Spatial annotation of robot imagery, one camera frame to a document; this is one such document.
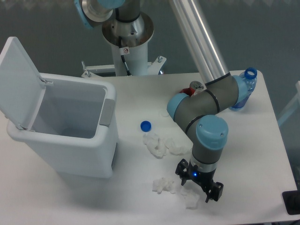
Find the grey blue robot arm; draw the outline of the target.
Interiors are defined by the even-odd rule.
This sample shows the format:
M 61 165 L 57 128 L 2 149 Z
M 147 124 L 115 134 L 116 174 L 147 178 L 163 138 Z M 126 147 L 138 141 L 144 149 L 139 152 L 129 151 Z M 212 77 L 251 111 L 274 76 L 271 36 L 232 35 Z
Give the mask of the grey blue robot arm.
M 227 123 L 217 114 L 241 99 L 242 87 L 226 68 L 199 3 L 172 0 L 170 5 L 206 86 L 195 96 L 178 93 L 168 102 L 169 115 L 193 143 L 190 160 L 181 160 L 175 172 L 182 183 L 192 180 L 206 193 L 207 200 L 217 201 L 224 186 L 214 182 L 213 176 L 228 135 Z M 147 53 L 133 51 L 147 45 L 154 32 L 139 1 L 77 0 L 75 6 L 85 26 L 102 25 L 105 39 L 117 52 L 116 74 L 130 76 L 134 68 L 147 66 Z

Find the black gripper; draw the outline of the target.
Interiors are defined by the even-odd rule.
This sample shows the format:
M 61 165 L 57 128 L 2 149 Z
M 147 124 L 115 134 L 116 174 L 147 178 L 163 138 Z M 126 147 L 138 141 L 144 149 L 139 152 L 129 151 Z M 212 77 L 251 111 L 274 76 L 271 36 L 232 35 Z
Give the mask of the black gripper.
M 185 185 L 187 180 L 192 180 L 206 191 L 206 203 L 208 203 L 209 200 L 217 202 L 222 196 L 224 189 L 223 183 L 213 181 L 215 170 L 211 172 L 200 172 L 197 169 L 198 167 L 196 165 L 192 165 L 191 162 L 188 163 L 187 160 L 182 159 L 177 164 L 175 174 L 180 177 L 182 186 Z

